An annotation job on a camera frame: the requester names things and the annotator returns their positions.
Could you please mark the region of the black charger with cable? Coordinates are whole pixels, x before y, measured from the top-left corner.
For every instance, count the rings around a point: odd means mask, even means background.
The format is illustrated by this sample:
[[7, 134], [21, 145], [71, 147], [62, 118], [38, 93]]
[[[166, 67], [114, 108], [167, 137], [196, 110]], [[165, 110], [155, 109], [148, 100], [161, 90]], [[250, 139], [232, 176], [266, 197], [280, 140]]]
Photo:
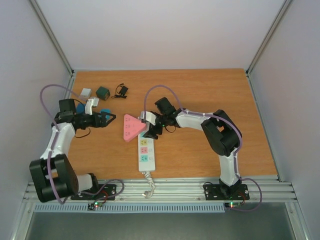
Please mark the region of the black charger with cable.
[[114, 95], [112, 96], [112, 98], [113, 99], [116, 99], [116, 98], [126, 99], [128, 90], [129, 90], [129, 88], [126, 87], [124, 83], [121, 83], [115, 88]]

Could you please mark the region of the dark green patterned plug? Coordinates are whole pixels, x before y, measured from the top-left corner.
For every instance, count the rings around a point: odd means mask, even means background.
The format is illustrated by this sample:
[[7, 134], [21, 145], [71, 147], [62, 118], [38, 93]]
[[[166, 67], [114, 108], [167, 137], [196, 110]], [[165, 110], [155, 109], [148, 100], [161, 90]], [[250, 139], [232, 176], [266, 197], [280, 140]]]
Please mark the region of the dark green patterned plug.
[[95, 93], [99, 99], [104, 101], [110, 97], [110, 90], [104, 86], [100, 86]]

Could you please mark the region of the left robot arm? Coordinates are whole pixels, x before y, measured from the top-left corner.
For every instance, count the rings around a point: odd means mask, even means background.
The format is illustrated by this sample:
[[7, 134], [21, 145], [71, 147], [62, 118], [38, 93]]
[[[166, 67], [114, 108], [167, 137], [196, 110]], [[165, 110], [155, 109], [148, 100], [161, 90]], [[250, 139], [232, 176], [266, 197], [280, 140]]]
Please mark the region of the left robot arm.
[[31, 178], [40, 202], [72, 197], [83, 192], [89, 199], [96, 199], [101, 187], [93, 173], [76, 175], [68, 159], [71, 142], [78, 130], [105, 128], [116, 115], [92, 110], [92, 99], [78, 113], [74, 99], [59, 101], [59, 112], [52, 123], [52, 134], [46, 150], [29, 165]]

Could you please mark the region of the white cube plug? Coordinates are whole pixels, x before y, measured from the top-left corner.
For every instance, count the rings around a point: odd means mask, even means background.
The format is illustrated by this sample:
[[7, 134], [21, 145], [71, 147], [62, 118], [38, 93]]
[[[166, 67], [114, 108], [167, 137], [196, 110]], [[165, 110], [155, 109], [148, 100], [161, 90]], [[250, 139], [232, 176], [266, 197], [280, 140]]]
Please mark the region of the white cube plug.
[[91, 97], [91, 94], [92, 94], [92, 89], [91, 88], [83, 88], [81, 93], [80, 93], [80, 96], [83, 97], [83, 98], [90, 98]]

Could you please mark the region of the white power strip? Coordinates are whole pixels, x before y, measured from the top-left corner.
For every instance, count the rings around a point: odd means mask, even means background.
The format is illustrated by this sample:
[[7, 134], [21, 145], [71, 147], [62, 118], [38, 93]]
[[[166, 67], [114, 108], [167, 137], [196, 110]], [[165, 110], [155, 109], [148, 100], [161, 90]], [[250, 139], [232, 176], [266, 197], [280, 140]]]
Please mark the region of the white power strip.
[[149, 129], [146, 123], [146, 130], [138, 135], [138, 170], [140, 172], [153, 172], [156, 170], [154, 139], [144, 137]]

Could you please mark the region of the blue cube adapter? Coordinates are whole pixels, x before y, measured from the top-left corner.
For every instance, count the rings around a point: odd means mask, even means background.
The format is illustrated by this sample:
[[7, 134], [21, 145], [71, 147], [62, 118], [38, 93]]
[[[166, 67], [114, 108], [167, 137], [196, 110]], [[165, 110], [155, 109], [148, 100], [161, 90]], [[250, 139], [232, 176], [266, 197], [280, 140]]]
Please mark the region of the blue cube adapter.
[[81, 104], [79, 103], [77, 106], [76, 106], [76, 113], [77, 114], [84, 114], [85, 113], [85, 104]]

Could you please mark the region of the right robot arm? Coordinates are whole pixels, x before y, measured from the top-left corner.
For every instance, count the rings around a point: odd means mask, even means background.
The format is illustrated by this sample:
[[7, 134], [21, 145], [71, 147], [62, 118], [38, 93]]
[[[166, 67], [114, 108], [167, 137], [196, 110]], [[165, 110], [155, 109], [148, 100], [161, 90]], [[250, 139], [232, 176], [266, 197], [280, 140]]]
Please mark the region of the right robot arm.
[[190, 128], [202, 131], [211, 147], [218, 155], [220, 165], [219, 193], [224, 199], [234, 197], [242, 184], [238, 170], [238, 151], [242, 146], [242, 134], [225, 111], [213, 113], [176, 109], [166, 97], [155, 102], [159, 113], [143, 110], [140, 119], [149, 123], [145, 138], [157, 140], [163, 129]]

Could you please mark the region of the pink triangular socket adapter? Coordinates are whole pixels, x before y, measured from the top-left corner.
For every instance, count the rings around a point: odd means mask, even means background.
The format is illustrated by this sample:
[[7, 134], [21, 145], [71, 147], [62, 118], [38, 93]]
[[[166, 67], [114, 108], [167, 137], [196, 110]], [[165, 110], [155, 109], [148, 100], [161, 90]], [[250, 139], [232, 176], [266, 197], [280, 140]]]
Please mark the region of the pink triangular socket adapter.
[[123, 118], [123, 139], [125, 142], [130, 142], [140, 133], [145, 131], [147, 125], [140, 119], [129, 114], [125, 114]]

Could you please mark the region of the teal oval plug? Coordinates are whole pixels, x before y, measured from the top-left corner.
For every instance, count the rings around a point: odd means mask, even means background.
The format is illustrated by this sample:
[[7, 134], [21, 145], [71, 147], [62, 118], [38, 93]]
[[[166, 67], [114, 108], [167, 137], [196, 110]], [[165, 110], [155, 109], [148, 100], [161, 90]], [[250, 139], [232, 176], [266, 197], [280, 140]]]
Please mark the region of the teal oval plug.
[[[110, 114], [111, 110], [109, 108], [103, 108], [103, 109], [100, 110], [100, 113], [108, 113], [108, 114]], [[106, 117], [107, 121], [110, 119], [109, 115], [106, 115], [105, 117]]]

